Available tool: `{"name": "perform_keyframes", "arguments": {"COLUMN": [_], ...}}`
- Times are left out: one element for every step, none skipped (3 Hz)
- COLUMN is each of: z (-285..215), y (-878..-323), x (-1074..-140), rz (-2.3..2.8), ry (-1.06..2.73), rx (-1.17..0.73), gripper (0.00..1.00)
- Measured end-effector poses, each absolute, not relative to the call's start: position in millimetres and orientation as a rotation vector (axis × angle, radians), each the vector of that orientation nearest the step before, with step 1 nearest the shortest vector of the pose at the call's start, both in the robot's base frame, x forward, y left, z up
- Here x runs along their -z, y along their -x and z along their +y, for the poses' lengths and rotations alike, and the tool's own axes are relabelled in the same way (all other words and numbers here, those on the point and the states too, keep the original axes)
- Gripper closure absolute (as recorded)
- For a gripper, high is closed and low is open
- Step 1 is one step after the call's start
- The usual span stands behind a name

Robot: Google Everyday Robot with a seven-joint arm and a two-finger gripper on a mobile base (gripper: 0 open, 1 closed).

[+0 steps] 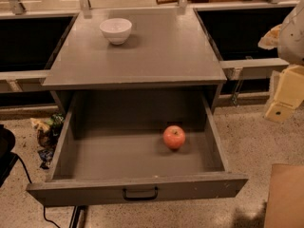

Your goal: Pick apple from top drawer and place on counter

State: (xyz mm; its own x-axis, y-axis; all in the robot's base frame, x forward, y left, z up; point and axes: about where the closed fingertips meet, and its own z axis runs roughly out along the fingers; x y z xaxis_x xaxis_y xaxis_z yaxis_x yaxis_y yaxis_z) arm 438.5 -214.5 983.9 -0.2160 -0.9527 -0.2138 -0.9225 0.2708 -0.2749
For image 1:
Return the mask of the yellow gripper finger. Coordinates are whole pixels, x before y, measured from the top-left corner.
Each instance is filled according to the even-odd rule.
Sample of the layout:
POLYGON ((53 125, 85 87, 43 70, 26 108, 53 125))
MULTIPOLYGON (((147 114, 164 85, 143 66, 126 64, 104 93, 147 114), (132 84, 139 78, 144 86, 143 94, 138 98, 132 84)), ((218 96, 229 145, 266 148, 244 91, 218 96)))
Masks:
POLYGON ((282 123, 292 117, 304 102, 304 66, 290 65, 281 72, 274 71, 269 93, 264 118, 282 123))
POLYGON ((258 42, 263 49, 274 49, 278 47, 281 24, 271 28, 258 42))

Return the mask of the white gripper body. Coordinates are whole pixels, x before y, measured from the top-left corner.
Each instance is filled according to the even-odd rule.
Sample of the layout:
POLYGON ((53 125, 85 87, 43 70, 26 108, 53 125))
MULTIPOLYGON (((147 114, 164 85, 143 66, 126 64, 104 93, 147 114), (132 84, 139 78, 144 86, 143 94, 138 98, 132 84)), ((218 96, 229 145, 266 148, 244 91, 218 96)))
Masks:
POLYGON ((284 19, 277 51, 289 64, 304 66, 304 0, 300 0, 284 19))

